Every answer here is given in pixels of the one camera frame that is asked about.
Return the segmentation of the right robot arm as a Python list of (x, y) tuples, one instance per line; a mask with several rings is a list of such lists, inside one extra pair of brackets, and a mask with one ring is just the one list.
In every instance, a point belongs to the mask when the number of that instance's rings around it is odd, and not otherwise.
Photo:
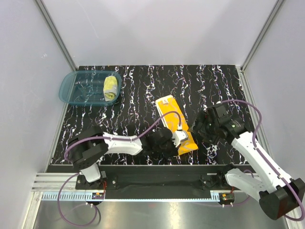
[(302, 200), (305, 183), (302, 179), (293, 179), (267, 154), (248, 126), (239, 118), (231, 117), (223, 103), (201, 110), (190, 132), (200, 134), (205, 143), (215, 145), (224, 140), (236, 149), (254, 169), (259, 179), (245, 174), (233, 165), (226, 165), (218, 172), (218, 187), (235, 187), (255, 199), (263, 212), (272, 220), (286, 216), (290, 211), (300, 208), (305, 218)]

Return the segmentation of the grey orange towel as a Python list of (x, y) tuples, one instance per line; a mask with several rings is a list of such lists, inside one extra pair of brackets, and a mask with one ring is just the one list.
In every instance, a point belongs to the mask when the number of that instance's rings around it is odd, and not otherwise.
[(160, 117), (162, 117), (163, 125), (170, 129), (172, 133), (178, 129), (187, 131), (188, 140), (181, 143), (178, 148), (178, 156), (197, 150), (198, 145), (195, 143), (192, 134), (188, 131), (189, 126), (176, 99), (172, 95), (168, 95), (157, 99), (155, 105)]

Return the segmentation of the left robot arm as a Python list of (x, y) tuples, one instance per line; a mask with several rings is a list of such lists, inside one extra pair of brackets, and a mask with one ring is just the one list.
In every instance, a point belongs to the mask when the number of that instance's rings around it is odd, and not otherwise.
[(103, 185), (105, 179), (97, 164), (102, 156), (149, 156), (153, 153), (162, 154), (164, 157), (177, 156), (182, 142), (181, 136), (182, 129), (172, 132), (167, 127), (155, 132), (145, 131), (139, 136), (111, 135), (102, 132), (98, 127), (93, 127), (68, 143), (64, 158), (79, 171), (78, 185), (83, 185), (86, 189), (97, 189)]

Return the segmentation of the grey yellow frog towel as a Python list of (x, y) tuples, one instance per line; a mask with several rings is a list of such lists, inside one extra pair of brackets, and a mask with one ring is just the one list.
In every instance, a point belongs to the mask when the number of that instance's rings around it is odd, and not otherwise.
[(115, 99), (118, 92), (118, 81), (115, 76), (107, 76), (104, 80), (103, 95), (106, 102)]

